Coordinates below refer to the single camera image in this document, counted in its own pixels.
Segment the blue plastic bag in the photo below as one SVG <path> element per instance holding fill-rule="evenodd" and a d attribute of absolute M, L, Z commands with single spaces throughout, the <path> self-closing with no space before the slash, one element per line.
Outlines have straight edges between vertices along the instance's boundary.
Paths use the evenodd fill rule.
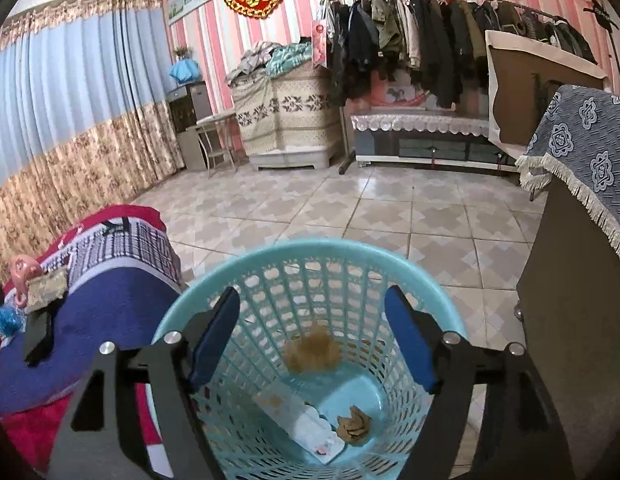
<path fill-rule="evenodd" d="M 0 334 L 5 337 L 14 337 L 22 330 L 24 321 L 19 310 L 4 304 L 0 307 Z"/>

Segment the camouflage patterned packet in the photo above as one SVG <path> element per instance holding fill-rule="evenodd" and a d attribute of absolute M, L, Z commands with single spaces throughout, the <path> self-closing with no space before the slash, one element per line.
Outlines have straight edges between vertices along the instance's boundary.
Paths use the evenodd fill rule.
<path fill-rule="evenodd" d="M 43 310 L 52 304 L 52 302 L 63 299 L 67 291 L 67 266 L 61 266 L 47 274 L 34 278 L 28 283 L 25 312 L 31 314 Z"/>

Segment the white paper strip wrapper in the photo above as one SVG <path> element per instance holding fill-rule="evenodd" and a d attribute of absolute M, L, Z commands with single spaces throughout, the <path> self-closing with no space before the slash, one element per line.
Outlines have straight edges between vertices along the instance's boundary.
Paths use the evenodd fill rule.
<path fill-rule="evenodd" d="M 290 440 L 322 465 L 331 463 L 346 448 L 332 425 L 288 385 L 272 382 L 252 400 Z"/>

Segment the brown paper ball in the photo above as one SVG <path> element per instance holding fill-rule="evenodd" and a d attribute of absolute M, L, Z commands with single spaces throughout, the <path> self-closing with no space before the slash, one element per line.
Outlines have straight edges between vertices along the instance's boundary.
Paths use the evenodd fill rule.
<path fill-rule="evenodd" d="M 326 372 L 342 362 L 342 350 L 325 327 L 316 325 L 286 344 L 283 359 L 294 374 Z"/>

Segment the black wallet case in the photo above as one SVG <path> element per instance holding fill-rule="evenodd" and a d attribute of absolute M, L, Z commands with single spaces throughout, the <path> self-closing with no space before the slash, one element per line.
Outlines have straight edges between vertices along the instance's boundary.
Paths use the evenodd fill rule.
<path fill-rule="evenodd" d="M 64 303 L 64 298 L 55 299 L 45 308 L 27 316 L 22 350 L 24 350 L 24 361 L 28 367 L 36 367 L 50 356 L 54 346 L 56 314 Z"/>

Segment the striped blue red blanket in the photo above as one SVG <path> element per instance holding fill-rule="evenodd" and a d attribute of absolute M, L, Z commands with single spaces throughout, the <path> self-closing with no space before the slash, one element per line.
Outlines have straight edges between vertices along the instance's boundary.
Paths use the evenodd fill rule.
<path fill-rule="evenodd" d="M 37 258 L 67 268 L 68 291 L 53 321 L 50 354 L 25 361 L 25 336 L 0 349 L 0 422 L 33 469 L 45 472 L 72 390 L 106 340 L 121 349 L 149 344 L 179 297 L 182 275 L 158 210 L 108 206 L 84 218 Z"/>

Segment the light blue plastic basket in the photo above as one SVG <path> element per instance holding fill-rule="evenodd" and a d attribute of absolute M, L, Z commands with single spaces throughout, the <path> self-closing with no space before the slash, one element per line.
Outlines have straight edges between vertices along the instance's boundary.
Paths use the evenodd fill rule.
<path fill-rule="evenodd" d="M 395 479 L 417 440 L 430 399 L 410 376 L 387 321 L 398 286 L 444 330 L 464 325 L 422 268 L 348 240 L 293 240 L 233 258 L 191 284 L 158 333 L 180 330 L 234 288 L 240 315 L 211 382 L 194 393 L 197 417 L 229 479 Z M 352 410 L 365 433 L 322 464 L 258 406 L 281 387 L 334 428 Z"/>

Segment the blue fringed cloth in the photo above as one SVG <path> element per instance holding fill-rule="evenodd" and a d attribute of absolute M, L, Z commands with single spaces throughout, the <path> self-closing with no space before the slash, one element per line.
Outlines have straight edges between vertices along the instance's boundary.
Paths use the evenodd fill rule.
<path fill-rule="evenodd" d="M 620 96 L 560 86 L 516 167 L 528 192 L 560 179 L 620 261 Z"/>

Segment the low tv stand lace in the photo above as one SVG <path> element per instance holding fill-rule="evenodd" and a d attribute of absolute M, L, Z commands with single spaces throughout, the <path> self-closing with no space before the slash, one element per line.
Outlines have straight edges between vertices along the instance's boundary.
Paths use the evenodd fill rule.
<path fill-rule="evenodd" d="M 428 110 L 367 110 L 350 116 L 358 164 L 403 164 L 515 172 L 515 157 L 490 138 L 490 124 Z"/>

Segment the blue floral curtain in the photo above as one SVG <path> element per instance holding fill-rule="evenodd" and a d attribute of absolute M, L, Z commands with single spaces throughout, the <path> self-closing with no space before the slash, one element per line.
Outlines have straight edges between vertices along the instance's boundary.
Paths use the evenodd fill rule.
<path fill-rule="evenodd" d="M 0 282 L 183 165 L 162 0 L 75 0 L 0 28 Z"/>

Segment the water dispenser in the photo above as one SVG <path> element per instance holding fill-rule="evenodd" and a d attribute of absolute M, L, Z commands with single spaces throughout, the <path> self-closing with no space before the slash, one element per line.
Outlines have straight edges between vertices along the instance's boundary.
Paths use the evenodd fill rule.
<path fill-rule="evenodd" d="M 212 113 L 206 84 L 203 81 L 182 84 L 167 93 L 166 101 L 185 168 L 206 170 L 207 159 L 196 130 L 199 119 Z"/>

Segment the folded table brown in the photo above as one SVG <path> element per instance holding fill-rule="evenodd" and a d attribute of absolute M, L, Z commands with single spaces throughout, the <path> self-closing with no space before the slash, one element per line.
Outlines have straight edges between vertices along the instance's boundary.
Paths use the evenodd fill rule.
<path fill-rule="evenodd" d="M 611 92 L 601 67 L 560 48 L 509 32 L 485 32 L 489 141 L 519 158 L 563 84 Z"/>

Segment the cloth covered cabinet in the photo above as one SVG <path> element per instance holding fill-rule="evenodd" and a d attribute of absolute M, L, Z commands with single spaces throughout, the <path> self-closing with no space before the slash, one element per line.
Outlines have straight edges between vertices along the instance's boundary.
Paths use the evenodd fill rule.
<path fill-rule="evenodd" d="M 310 62 L 271 78 L 263 68 L 231 84 L 244 152 L 257 169 L 325 169 L 342 150 L 331 73 Z"/>

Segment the clothes rack with garments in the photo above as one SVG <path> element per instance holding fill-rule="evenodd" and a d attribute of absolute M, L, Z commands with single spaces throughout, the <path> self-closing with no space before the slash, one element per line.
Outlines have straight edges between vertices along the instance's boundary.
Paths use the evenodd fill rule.
<path fill-rule="evenodd" d="M 488 30 L 598 65 L 566 18 L 508 0 L 323 0 L 314 58 L 331 72 L 348 164 L 357 164 L 354 113 L 428 110 L 489 120 Z"/>

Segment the pile of clothes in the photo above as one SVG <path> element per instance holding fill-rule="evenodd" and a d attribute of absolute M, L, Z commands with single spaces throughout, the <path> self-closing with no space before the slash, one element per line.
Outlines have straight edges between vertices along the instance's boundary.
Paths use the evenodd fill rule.
<path fill-rule="evenodd" d="M 270 78 L 287 74 L 307 63 L 312 55 L 312 45 L 308 41 L 296 44 L 278 44 L 259 41 L 246 51 L 238 65 L 225 76 L 225 83 L 232 87 L 237 79 L 263 70 Z"/>

